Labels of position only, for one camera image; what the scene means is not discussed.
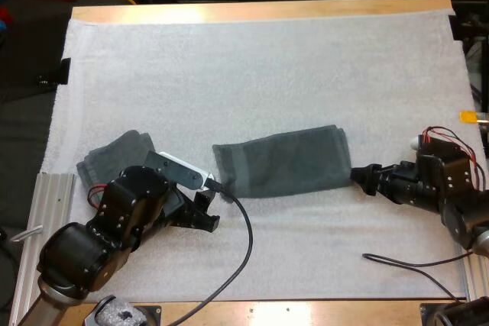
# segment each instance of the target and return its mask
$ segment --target wooden frame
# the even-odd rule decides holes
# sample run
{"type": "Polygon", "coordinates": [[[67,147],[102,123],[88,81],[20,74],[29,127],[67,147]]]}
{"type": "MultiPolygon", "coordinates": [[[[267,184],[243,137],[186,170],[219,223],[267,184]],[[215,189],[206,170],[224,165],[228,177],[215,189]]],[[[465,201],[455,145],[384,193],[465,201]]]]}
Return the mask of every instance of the wooden frame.
{"type": "MultiPolygon", "coordinates": [[[[116,24],[185,24],[250,21],[274,18],[311,18],[347,15],[387,15],[452,8],[450,0],[324,0],[187,5],[138,5],[74,8],[72,19],[116,24]]],[[[420,325],[423,300],[351,300],[289,302],[212,302],[185,324],[269,325],[324,324],[377,326],[420,325]]],[[[158,303],[163,324],[174,321],[196,303],[158,303]]],[[[61,325],[81,325],[94,305],[71,308],[61,325]]]]}

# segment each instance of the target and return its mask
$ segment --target white foam pad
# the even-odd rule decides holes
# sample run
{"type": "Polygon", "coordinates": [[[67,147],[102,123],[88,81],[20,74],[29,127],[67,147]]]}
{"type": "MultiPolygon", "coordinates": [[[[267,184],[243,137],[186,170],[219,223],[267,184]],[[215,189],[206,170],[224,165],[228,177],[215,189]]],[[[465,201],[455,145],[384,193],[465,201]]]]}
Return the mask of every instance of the white foam pad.
{"type": "MultiPolygon", "coordinates": [[[[92,149],[130,129],[217,173],[213,144],[336,124],[353,166],[414,160],[410,140],[429,125],[454,129],[483,160],[461,44],[449,11],[215,24],[110,25],[71,21],[70,80],[57,92],[43,171],[75,172],[92,149]]],[[[71,219],[94,211],[76,184],[71,219]]],[[[219,299],[439,297],[416,273],[363,260],[413,262],[455,248],[439,215],[357,186],[244,199],[254,228],[248,266],[219,299]]],[[[235,270],[247,232],[239,210],[216,198],[209,234],[166,228],[133,253],[91,299],[199,301],[235,270]]],[[[463,295],[459,265],[429,269],[463,295]]]]}

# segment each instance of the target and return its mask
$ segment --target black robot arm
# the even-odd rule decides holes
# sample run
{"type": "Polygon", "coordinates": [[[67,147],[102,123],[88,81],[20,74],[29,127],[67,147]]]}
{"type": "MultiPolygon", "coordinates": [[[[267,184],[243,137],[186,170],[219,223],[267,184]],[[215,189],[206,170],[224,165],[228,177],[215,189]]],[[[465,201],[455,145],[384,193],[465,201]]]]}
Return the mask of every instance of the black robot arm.
{"type": "Polygon", "coordinates": [[[101,289],[152,227],[174,225],[213,232],[219,216],[207,215],[214,192],[190,200],[156,170],[132,166],[105,187],[96,216],[59,229],[40,252],[41,296],[20,325],[57,324],[69,305],[101,289]]]}
{"type": "Polygon", "coordinates": [[[459,145],[420,135],[415,163],[354,168],[351,179],[367,195],[439,213],[457,243],[489,257],[489,192],[474,188],[470,161],[459,145]]]}

